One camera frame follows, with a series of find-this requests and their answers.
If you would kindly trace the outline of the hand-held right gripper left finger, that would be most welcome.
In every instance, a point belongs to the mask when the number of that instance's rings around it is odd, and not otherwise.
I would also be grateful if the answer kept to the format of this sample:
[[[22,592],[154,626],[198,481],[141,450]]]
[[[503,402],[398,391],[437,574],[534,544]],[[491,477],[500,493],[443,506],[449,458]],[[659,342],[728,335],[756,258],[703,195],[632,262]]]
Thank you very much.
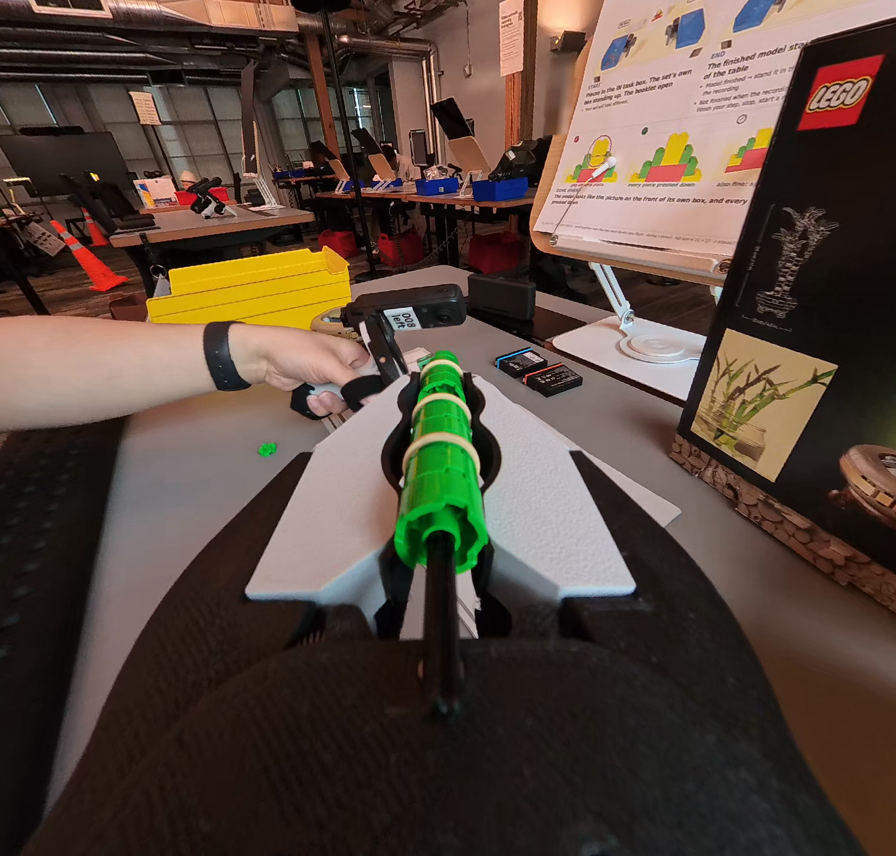
[[[379,555],[393,535],[399,501],[382,452],[409,380],[391,383],[315,447],[245,587],[248,599],[354,604],[375,626],[386,600]]]

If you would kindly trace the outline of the green toy stalk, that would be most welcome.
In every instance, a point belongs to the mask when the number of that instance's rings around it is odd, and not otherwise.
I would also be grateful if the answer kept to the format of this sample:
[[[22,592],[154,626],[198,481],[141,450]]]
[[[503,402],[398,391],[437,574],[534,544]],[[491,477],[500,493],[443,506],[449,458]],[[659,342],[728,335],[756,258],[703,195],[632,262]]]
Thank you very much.
[[[429,711],[446,720],[462,690],[456,577],[488,541],[472,417],[457,357],[434,353],[420,366],[394,542],[404,564],[426,570],[421,683]]]

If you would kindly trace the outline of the person's left forearm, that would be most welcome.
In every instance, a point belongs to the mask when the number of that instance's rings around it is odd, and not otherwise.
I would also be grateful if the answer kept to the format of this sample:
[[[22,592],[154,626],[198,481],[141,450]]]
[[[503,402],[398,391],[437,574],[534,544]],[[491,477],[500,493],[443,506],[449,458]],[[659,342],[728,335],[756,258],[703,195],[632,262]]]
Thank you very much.
[[[126,416],[215,389],[199,326],[1,320],[2,432]]]

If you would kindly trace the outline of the grey desk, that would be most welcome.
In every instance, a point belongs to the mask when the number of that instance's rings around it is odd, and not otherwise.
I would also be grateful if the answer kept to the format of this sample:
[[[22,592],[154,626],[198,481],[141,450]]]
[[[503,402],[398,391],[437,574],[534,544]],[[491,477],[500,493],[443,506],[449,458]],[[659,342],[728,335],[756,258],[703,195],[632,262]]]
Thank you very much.
[[[668,454],[682,411],[586,365],[581,388],[544,398],[498,372],[519,339],[470,320],[398,338],[448,348],[588,453],[681,509],[668,531],[699,563],[750,638],[804,757],[870,854],[894,854],[894,613],[840,585],[738,514]],[[47,808],[76,767],[118,671],[161,598],[198,552],[325,435],[261,386],[137,414],[127,425]],[[276,442],[277,453],[257,449]]]

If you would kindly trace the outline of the person's left hand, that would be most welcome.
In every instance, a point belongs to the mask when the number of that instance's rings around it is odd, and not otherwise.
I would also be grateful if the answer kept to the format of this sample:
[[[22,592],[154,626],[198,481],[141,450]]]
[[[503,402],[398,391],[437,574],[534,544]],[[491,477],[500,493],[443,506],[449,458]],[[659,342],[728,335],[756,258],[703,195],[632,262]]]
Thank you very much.
[[[293,327],[233,325],[230,356],[241,378],[289,392],[303,383],[343,387],[369,362],[359,343]]]

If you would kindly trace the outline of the long wooden table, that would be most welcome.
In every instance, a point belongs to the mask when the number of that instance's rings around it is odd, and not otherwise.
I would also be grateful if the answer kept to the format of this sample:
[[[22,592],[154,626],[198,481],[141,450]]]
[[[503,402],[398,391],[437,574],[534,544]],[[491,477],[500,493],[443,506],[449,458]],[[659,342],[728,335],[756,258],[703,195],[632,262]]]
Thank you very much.
[[[529,218],[535,202],[535,190],[514,200],[477,201],[471,192],[423,195],[415,183],[384,190],[364,188],[360,204],[373,207],[378,203],[417,206],[425,219],[434,222],[434,240],[427,258],[459,268],[462,265],[462,225],[468,235],[490,233],[499,224],[514,234],[527,238]]]

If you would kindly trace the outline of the black charger case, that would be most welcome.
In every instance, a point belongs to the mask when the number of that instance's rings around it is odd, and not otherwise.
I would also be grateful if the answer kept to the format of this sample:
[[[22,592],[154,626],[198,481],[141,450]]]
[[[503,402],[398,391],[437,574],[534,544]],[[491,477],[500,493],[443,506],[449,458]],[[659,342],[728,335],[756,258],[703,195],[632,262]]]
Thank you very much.
[[[467,278],[469,314],[485,313],[514,321],[529,322],[536,310],[536,283],[487,275]]]

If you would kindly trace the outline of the yellow plastic bin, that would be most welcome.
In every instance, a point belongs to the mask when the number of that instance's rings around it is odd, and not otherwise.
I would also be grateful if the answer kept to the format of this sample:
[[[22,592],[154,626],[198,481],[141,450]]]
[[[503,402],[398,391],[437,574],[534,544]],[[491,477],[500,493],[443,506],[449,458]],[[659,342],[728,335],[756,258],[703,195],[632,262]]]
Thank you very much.
[[[329,247],[221,261],[169,273],[171,294],[147,302],[150,321],[247,324],[308,330],[351,300],[347,261]]]

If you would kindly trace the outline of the black battery orange trim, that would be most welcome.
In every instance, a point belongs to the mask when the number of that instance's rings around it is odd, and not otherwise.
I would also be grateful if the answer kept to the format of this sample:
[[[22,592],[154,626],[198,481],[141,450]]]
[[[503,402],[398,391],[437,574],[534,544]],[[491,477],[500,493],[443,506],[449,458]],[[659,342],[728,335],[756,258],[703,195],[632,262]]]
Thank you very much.
[[[544,397],[553,397],[575,390],[581,387],[582,383],[582,376],[562,362],[537,369],[523,378],[526,387]]]

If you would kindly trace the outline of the grey table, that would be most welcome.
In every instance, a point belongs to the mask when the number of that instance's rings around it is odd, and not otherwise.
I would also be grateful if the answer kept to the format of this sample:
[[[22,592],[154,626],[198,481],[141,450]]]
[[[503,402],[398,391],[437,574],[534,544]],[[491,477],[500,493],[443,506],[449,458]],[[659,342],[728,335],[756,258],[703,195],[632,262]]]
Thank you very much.
[[[143,230],[120,231],[109,236],[111,244],[123,249],[137,268],[147,296],[153,294],[155,281],[151,268],[158,266],[168,271],[165,251],[178,248],[199,252],[195,264],[210,262],[208,251],[233,250],[247,244],[261,248],[263,243],[288,228],[312,223],[315,216],[299,209],[268,209],[251,211],[235,207],[234,216],[215,216],[204,219],[190,209],[156,212],[155,225]]]

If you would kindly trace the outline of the spare hand-held gripper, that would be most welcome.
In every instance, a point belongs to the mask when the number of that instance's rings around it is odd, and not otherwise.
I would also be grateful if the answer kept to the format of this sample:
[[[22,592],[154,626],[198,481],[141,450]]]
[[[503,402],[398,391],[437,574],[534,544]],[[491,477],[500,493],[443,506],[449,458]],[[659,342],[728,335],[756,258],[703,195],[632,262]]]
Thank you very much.
[[[185,191],[193,196],[188,208],[204,219],[237,216],[236,211],[219,198],[218,191],[221,190],[221,184],[221,179],[214,177],[203,178],[190,185]]]

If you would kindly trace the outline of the black desktop device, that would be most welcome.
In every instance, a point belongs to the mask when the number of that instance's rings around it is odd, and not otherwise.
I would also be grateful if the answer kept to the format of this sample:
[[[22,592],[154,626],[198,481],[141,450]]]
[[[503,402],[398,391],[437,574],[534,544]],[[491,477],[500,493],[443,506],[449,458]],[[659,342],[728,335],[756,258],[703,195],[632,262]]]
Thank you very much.
[[[538,186],[553,137],[524,140],[509,147],[488,175],[490,181],[527,178],[530,187]]]

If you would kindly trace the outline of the black floor mat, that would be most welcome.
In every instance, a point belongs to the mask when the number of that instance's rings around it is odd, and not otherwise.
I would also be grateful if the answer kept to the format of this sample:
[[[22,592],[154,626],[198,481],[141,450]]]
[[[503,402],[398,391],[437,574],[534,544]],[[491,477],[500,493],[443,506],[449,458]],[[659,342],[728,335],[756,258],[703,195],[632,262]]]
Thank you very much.
[[[1,837],[47,796],[123,419],[9,435],[1,449]]]

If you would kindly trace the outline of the printed instruction sheet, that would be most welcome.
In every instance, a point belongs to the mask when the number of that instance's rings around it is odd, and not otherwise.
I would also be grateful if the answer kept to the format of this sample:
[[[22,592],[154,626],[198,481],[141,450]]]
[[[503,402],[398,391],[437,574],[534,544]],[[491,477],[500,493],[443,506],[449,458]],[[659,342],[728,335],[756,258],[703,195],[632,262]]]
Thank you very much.
[[[804,44],[895,0],[604,0],[535,229],[730,256]]]

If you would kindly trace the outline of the silver ventilation duct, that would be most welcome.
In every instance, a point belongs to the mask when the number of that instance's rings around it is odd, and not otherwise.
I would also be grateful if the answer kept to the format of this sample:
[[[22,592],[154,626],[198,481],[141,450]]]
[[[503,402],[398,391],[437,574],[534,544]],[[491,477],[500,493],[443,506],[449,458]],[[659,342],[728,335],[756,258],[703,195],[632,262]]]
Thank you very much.
[[[113,15],[110,20],[38,14],[28,0],[1,0],[2,22],[178,32],[233,29],[278,34],[297,33],[300,25],[306,23],[285,6],[240,0],[107,1]]]

